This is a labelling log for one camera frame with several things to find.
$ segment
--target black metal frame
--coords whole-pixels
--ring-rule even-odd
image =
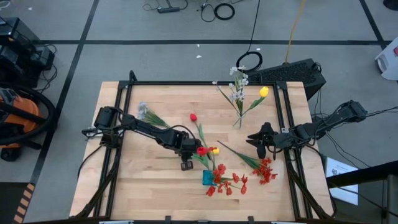
[[[230,82],[218,82],[218,85],[228,85],[229,83]],[[126,93],[127,95],[126,95],[126,99],[124,102],[124,111],[128,111],[129,102],[130,102],[131,93],[132,93],[132,86],[134,86],[134,85],[211,85],[211,82],[210,81],[208,81],[208,82],[203,82],[203,81],[137,81],[136,76],[131,71],[129,81],[119,81],[118,92],[116,94],[116,101],[114,104],[115,107],[118,107],[118,108],[120,107],[121,96],[122,96],[123,90],[125,89],[125,87],[127,87],[127,93]],[[290,127],[294,126],[293,115],[292,115],[292,111],[291,111],[291,107],[290,107],[289,94],[287,93],[286,82],[250,83],[249,85],[270,86],[273,88],[280,131],[282,131],[282,128],[285,128],[284,118],[283,118],[283,113],[282,113],[282,106],[281,106],[280,98],[279,98],[279,88],[281,88],[284,93],[286,110],[287,110],[287,115],[288,115],[288,119],[289,119],[289,126]],[[123,147],[122,144],[120,144],[120,146],[116,148],[115,158],[120,159],[122,147]],[[112,151],[111,148],[107,148],[106,152],[105,152],[104,163],[103,163],[103,167],[102,167],[102,171],[101,171],[101,179],[99,182],[100,185],[102,183],[104,183],[105,178],[108,173],[111,151]],[[285,154],[285,163],[287,166],[288,162],[290,162],[292,159],[291,159],[288,151],[284,151],[284,154]],[[305,184],[305,176],[304,176],[304,171],[303,171],[303,167],[302,167],[302,161],[301,161],[301,157],[298,154],[295,155],[295,161],[297,163],[298,175],[299,175],[301,181]],[[118,178],[117,174],[118,174],[118,169],[116,170],[116,173],[111,181],[111,186],[109,188],[109,197],[108,197],[108,201],[107,201],[106,208],[105,208],[106,209],[106,212],[105,212],[106,217],[111,217],[114,194],[115,194],[115,189],[116,189],[116,180]],[[294,217],[296,220],[299,220],[299,219],[301,219],[301,216],[300,216],[300,209],[299,209],[299,203],[298,203],[295,184],[291,177],[288,176],[288,178],[289,178],[290,194],[292,197],[292,206],[293,206],[293,211],[294,211]],[[311,207],[309,206],[309,203],[307,202],[307,200],[305,198],[304,198],[304,203],[305,203],[305,213],[307,215],[307,218],[312,218]],[[100,215],[101,204],[102,204],[102,197],[99,198],[97,204],[95,205],[95,210],[94,210],[94,214],[93,214],[94,217],[98,217]],[[248,217],[248,220],[249,220],[249,223],[250,223],[250,220],[252,220],[252,222],[254,223],[253,217]]]

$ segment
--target yellow cable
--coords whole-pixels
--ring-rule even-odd
[[[295,28],[296,28],[297,22],[299,21],[299,18],[301,16],[301,14],[303,13],[303,8],[304,8],[305,1],[306,0],[302,0],[302,2],[301,2],[300,10],[298,11],[298,15],[297,15],[296,21],[294,21],[294,25],[293,25],[292,31],[290,32],[289,46],[287,47],[285,63],[287,63],[287,58],[289,57],[289,51],[290,51],[290,46],[292,45],[293,33],[294,33]]]

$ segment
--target orange vacuum cleaner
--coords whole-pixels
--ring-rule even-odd
[[[34,90],[25,88],[15,91],[0,87],[0,148],[1,159],[14,161],[21,154],[21,146],[41,149],[41,145],[30,140],[42,131],[46,131],[53,120],[54,108],[51,102]],[[34,100],[45,99],[50,103],[47,119],[40,115],[40,110]]]

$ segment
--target white paper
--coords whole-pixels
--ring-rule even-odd
[[[356,167],[349,166],[347,164],[336,161],[329,157],[326,160],[326,177],[331,177],[333,175],[338,175],[338,174],[344,174],[356,170],[358,170]],[[358,185],[350,185],[342,188],[358,193]],[[354,193],[347,192],[339,188],[331,188],[330,193],[331,196],[334,198],[351,203],[353,205],[358,205],[358,195]]]

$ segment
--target wooden tabletop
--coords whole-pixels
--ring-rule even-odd
[[[114,105],[117,86],[117,82],[102,83],[94,119],[102,106]],[[303,84],[291,82],[288,83],[288,88],[295,124],[311,122]],[[258,99],[259,89],[260,86],[245,87],[245,108]],[[279,95],[285,125],[288,126],[283,93],[280,92]],[[283,153],[278,153],[277,159],[271,164],[273,173],[278,174],[276,179],[266,185],[259,185],[258,177],[251,174],[252,169],[217,143],[219,140],[239,152],[257,157],[256,148],[245,141],[247,136],[258,132],[266,121],[271,123],[274,130],[279,130],[272,89],[259,106],[247,113],[241,129],[232,127],[236,112],[216,91],[215,86],[134,86],[128,113],[136,116],[141,101],[146,102],[169,125],[182,124],[198,136],[198,131],[189,118],[190,113],[195,113],[198,123],[203,126],[207,145],[220,148],[216,163],[227,167],[224,176],[232,176],[232,172],[239,176],[248,175],[248,190],[245,195],[241,195],[238,189],[233,189],[235,192],[230,196],[215,193],[208,197],[205,195],[208,187],[201,184],[204,169],[201,164],[195,161],[193,170],[183,172],[180,170],[181,160],[173,151],[160,147],[153,139],[128,131],[123,142],[112,219],[164,220],[165,216],[171,215],[172,220],[245,221],[248,216],[253,216],[257,221],[294,220]],[[88,141],[85,157],[98,147],[99,141],[99,138]],[[97,152],[82,168],[70,215],[76,215],[97,190],[104,152],[104,149]],[[309,191],[324,210],[332,214],[325,174],[318,154],[303,149],[302,162]],[[297,194],[301,216],[305,217],[302,194],[299,190]],[[101,214],[104,214],[107,199],[108,192],[105,192]]]

